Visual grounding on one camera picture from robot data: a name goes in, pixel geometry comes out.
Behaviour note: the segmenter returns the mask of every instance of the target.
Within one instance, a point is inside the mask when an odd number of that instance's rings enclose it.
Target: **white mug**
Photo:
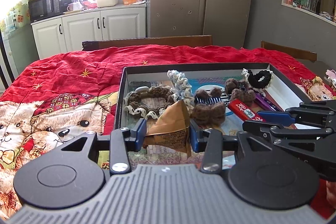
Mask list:
[[[83,8],[83,5],[80,2],[73,2],[68,5],[67,11],[76,11],[76,10],[81,10],[82,8]]]

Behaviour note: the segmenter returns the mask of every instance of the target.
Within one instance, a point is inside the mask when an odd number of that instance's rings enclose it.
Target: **wooden chair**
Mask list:
[[[138,45],[167,45],[167,46],[190,46],[204,47],[212,45],[211,35],[193,35],[187,37],[149,37],[134,39],[117,39],[105,41],[84,41],[83,51],[94,51],[110,47],[128,47]]]
[[[315,62],[317,60],[317,53],[315,52],[304,51],[298,48],[280,46],[280,45],[269,43],[263,40],[261,41],[260,47],[265,48],[266,50],[275,50],[279,52],[284,52],[294,57],[295,59],[309,60],[312,62]]]

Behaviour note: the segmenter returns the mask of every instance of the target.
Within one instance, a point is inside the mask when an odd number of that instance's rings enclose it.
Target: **white cabinet door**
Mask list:
[[[32,27],[40,59],[68,52],[61,18],[37,23]]]
[[[100,13],[104,40],[146,37],[145,7],[103,10]]]
[[[63,25],[69,52],[83,50],[83,41],[103,39],[99,11],[63,17]]]

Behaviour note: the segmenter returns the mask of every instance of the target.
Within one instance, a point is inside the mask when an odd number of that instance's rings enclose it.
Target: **purple package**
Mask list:
[[[255,102],[264,110],[282,111],[275,104],[273,104],[270,100],[268,100],[265,96],[257,91],[255,91]]]

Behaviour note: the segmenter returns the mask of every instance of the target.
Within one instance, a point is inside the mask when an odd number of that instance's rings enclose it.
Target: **brown paper packet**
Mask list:
[[[189,113],[183,100],[166,109],[148,130],[144,145],[161,145],[191,156]]]

